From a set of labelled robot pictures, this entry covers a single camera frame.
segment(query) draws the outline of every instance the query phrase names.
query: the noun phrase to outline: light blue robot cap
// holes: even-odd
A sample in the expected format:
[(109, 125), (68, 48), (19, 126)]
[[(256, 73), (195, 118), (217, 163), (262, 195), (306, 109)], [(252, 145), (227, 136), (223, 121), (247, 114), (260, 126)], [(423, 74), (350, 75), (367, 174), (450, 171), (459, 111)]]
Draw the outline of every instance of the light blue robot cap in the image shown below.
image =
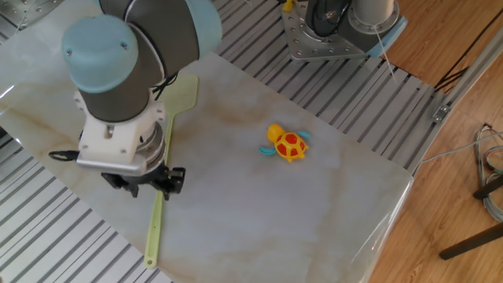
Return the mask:
[(138, 42), (129, 26), (113, 16), (79, 20), (63, 35), (61, 50), (73, 83), (99, 94), (118, 86), (133, 71)]

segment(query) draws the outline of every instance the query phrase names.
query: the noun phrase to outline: yellow turtle head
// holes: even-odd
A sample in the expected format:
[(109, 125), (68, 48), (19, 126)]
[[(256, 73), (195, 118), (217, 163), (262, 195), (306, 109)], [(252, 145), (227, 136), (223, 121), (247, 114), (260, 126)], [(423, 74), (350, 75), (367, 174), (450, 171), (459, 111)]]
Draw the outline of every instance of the yellow turtle head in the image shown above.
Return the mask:
[(281, 136), (282, 134), (285, 133), (285, 130), (278, 125), (278, 124), (272, 124), (269, 126), (269, 129), (267, 130), (267, 139), (269, 139), (271, 142), (276, 142), (277, 138)]

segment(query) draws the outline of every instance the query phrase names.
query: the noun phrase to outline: blue turtle flipper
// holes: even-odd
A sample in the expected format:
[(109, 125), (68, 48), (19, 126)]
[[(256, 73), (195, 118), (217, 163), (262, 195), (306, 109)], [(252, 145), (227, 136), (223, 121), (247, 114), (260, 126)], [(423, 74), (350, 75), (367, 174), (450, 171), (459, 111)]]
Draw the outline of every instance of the blue turtle flipper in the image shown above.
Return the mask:
[(310, 138), (311, 137), (311, 135), (308, 132), (304, 131), (304, 130), (299, 130), (297, 132), (297, 134), (299, 136), (303, 137), (303, 138)]
[(267, 149), (263, 148), (262, 146), (259, 147), (259, 150), (263, 155), (274, 155), (276, 153), (276, 149)]

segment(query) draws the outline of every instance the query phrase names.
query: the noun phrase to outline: wooden floor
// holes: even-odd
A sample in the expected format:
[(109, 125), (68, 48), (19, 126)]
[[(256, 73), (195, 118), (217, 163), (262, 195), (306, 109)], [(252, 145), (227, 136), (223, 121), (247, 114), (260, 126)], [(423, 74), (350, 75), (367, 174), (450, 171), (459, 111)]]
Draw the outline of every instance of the wooden floor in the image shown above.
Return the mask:
[[(430, 20), (424, 21), (424, 25), (433, 30), (429, 32), (431, 37), (424, 37), (423, 45), (419, 39), (403, 39), (390, 51), (391, 62), (430, 84), (435, 84), (442, 77), (464, 52), (463, 48), (466, 49), (470, 40), (476, 37), (474, 34), (478, 33), (470, 31), (469, 35), (463, 34), (462, 31), (465, 30), (454, 28), (450, 21), (456, 18), (461, 21), (460, 26), (465, 27), (467, 24), (463, 24), (464, 21), (469, 21), (474, 30), (475, 26), (481, 30), (503, 7), (503, 1), (492, 0), (479, 2), (482, 4), (451, 0), (400, 2), (409, 2), (402, 6), (405, 14), (410, 13), (412, 28), (409, 33), (413, 29), (419, 29), (413, 22), (416, 19), (413, 12), (415, 9), (423, 7), (439, 15), (440, 22), (437, 24)], [(457, 12), (451, 12), (453, 19), (449, 17), (447, 20), (448, 16), (435, 11), (434, 5), (450, 7)], [(478, 17), (468, 17), (466, 11), (472, 11), (472, 15)], [(466, 18), (458, 17), (457, 13), (464, 13)], [(447, 25), (450, 25), (452, 34), (439, 38), (439, 34), (448, 29)], [(488, 36), (481, 39), (472, 54), (465, 59), (464, 64), (471, 64), (502, 25), (503, 19), (499, 19), (488, 30)], [(417, 52), (401, 50), (414, 48), (414, 45), (420, 45)], [(431, 46), (437, 46), (438, 50), (432, 50)], [(503, 130), (503, 56), (493, 63), (456, 106), (426, 157), (473, 142), (476, 132), (484, 123), (493, 125), (495, 130)], [(484, 142), (481, 149), (485, 151), (497, 143), (503, 145), (502, 140), (494, 139)], [(503, 282), (503, 239), (449, 261), (443, 261), (438, 256), (444, 248), (496, 224), (482, 203), (472, 197), (478, 187), (479, 177), (473, 149), (423, 164), (370, 282)], [(503, 204), (503, 189), (495, 194), (497, 202)]]
[[(398, 0), (407, 28), (390, 48), (390, 62), (434, 86), (503, 9), (503, 0)], [(456, 70), (469, 66), (503, 26), (499, 17)]]

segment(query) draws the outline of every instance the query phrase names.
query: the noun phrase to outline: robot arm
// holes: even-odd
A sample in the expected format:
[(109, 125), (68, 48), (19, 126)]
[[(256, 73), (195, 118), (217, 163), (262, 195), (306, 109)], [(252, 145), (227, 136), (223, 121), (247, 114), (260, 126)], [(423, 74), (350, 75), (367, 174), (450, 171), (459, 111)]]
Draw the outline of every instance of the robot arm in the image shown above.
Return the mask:
[(208, 0), (100, 0), (103, 15), (79, 20), (62, 38), (64, 61), (86, 114), (77, 164), (114, 187), (180, 190), (185, 170), (163, 163), (164, 106), (152, 87), (214, 49), (222, 38)]

